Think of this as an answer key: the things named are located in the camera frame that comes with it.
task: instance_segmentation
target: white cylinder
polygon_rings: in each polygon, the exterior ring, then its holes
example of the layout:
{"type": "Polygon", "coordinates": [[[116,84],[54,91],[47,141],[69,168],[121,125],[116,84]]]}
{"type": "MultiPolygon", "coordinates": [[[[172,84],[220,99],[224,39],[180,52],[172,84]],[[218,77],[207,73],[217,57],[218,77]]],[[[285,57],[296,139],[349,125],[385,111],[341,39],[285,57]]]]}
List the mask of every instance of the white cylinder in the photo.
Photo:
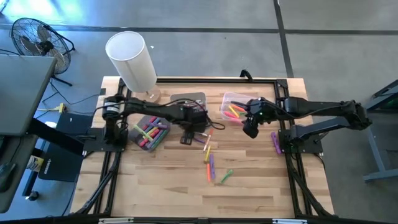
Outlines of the white cylinder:
{"type": "Polygon", "coordinates": [[[143,93],[155,86],[155,68],[140,34],[132,31],[115,34],[106,43],[105,50],[131,91],[143,93]]]}

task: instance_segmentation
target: butcher block tabletop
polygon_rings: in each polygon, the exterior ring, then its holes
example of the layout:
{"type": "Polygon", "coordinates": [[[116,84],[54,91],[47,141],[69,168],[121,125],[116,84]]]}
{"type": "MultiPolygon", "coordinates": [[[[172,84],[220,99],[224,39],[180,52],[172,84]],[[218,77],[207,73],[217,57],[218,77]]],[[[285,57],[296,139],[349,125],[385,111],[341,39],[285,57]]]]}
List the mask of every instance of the butcher block tabletop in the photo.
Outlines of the butcher block tabletop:
{"type": "MultiPolygon", "coordinates": [[[[119,79],[104,77],[101,88],[106,91],[105,95],[99,96],[97,106],[102,106],[104,98],[117,92],[119,79]]],[[[307,98],[302,78],[288,78],[287,83],[291,96],[307,98]]],[[[215,159],[215,182],[207,181],[203,144],[180,144],[183,131],[173,125],[152,153],[143,151],[131,141],[127,143],[119,166],[113,217],[294,217],[285,157],[275,152],[271,139],[271,132],[279,129],[279,122],[259,126],[257,138],[251,139],[242,131],[241,124],[221,119],[220,107],[226,92],[254,98],[263,96],[275,101],[273,85],[176,82],[158,83],[157,86],[161,90],[160,104],[168,103],[173,94],[204,92],[209,117],[226,126],[225,130],[215,129],[210,141],[215,159]],[[221,179],[230,169],[233,175],[221,185],[221,179]]],[[[96,112],[92,127],[104,126],[101,113],[102,110],[96,112]]],[[[127,119],[129,129],[142,117],[141,114],[130,115],[127,119]]],[[[295,122],[308,125],[312,118],[295,122]]],[[[312,154],[302,154],[302,157],[308,188],[324,208],[333,213],[321,161],[312,154]]],[[[103,159],[103,152],[94,152],[83,161],[71,212],[81,208],[97,188],[103,159]]],[[[104,191],[102,209],[106,205],[108,189],[109,184],[104,191]]],[[[304,211],[299,190],[298,199],[304,211]]]]}

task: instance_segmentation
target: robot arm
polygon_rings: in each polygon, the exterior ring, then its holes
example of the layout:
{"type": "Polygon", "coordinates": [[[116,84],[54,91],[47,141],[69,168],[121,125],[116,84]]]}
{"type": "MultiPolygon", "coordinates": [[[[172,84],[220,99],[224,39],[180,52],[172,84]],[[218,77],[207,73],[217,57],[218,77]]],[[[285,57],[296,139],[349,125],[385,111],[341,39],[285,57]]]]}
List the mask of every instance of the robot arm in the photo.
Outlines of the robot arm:
{"type": "Polygon", "coordinates": [[[329,126],[327,128],[316,126],[292,126],[292,139],[305,140],[311,135],[320,134],[338,128],[350,128],[363,130],[371,124],[366,109],[360,103],[355,101],[341,102],[312,102],[298,97],[287,97],[278,99],[282,102],[282,108],[275,103],[266,100],[264,97],[250,100],[247,104],[232,102],[243,107],[248,113],[244,122],[243,131],[255,138],[258,134],[258,125],[264,122],[285,121],[290,119],[299,119],[306,116],[338,116],[344,119],[339,125],[329,126]]]}
{"type": "Polygon", "coordinates": [[[167,121],[179,125],[187,132],[203,130],[208,124],[207,111],[194,110],[182,104],[160,105],[139,100],[137,98],[125,98],[122,95],[114,95],[105,98],[102,117],[106,121],[103,139],[111,144],[119,139],[122,133],[117,126],[118,120],[130,114],[139,113],[165,118],[167,121]]]}

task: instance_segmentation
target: purple marker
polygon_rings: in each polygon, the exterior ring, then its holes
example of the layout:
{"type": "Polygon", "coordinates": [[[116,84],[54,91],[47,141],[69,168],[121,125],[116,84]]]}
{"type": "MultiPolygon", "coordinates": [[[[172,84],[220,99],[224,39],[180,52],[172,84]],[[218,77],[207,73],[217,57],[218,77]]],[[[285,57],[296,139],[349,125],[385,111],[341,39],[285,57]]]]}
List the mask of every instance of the purple marker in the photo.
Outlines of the purple marker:
{"type": "Polygon", "coordinates": [[[214,180],[216,178],[216,169],[214,167],[214,156],[210,154],[210,170],[211,170],[211,179],[214,180]]]}
{"type": "Polygon", "coordinates": [[[156,142],[156,140],[158,140],[164,131],[165,130],[160,130],[159,133],[157,133],[157,135],[154,137],[154,140],[149,143],[148,148],[152,147],[152,145],[156,142]]]}
{"type": "Polygon", "coordinates": [[[158,127],[159,129],[167,129],[167,125],[164,125],[164,124],[155,124],[155,123],[148,122],[148,123],[146,123],[146,125],[158,127]]]}
{"type": "MultiPolygon", "coordinates": [[[[160,118],[156,118],[155,119],[155,121],[154,121],[154,124],[157,124],[157,123],[159,123],[159,121],[160,121],[160,118]]],[[[154,128],[153,126],[149,126],[147,129],[145,129],[144,131],[146,132],[146,133],[148,133],[148,131],[150,131],[152,128],[154,128]]]]}
{"type": "Polygon", "coordinates": [[[271,138],[272,138],[272,141],[274,142],[276,153],[278,153],[278,155],[281,155],[282,151],[280,150],[278,139],[276,138],[275,132],[271,132],[271,138]]]}

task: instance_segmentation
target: gray floor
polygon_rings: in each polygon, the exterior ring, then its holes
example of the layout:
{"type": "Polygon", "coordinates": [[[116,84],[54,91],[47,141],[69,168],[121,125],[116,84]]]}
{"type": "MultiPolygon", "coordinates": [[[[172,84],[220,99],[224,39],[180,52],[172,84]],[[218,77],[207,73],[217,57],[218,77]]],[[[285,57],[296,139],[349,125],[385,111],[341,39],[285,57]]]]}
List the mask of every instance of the gray floor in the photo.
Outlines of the gray floor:
{"type": "MultiPolygon", "coordinates": [[[[271,0],[111,0],[43,1],[46,12],[21,5],[33,0],[11,0],[0,25],[19,17],[35,17],[49,24],[104,27],[227,27],[277,29],[271,0]]],[[[392,0],[280,0],[286,29],[396,30],[398,2],[392,0]]],[[[57,88],[78,101],[99,91],[102,77],[117,75],[104,46],[114,32],[62,32],[77,51],[60,78],[74,84],[57,88]]],[[[0,30],[0,48],[14,50],[8,30],[0,30]]],[[[232,76],[248,69],[255,77],[286,77],[278,34],[145,32],[150,55],[160,76],[232,76]]],[[[287,35],[295,77],[305,79],[310,100],[364,102],[397,79],[396,35],[287,35]]],[[[52,94],[47,88],[45,96],[52,94]]],[[[49,106],[62,101],[52,98],[49,106]]],[[[92,111],[96,99],[73,105],[75,111],[92,111]]],[[[56,121],[57,114],[42,117],[56,121]]],[[[335,213],[341,217],[396,223],[398,180],[365,184],[364,174],[376,171],[366,136],[339,130],[322,141],[326,175],[335,213]]],[[[43,197],[36,202],[20,197],[0,220],[60,215],[73,183],[39,180],[34,189],[43,197]]]]}

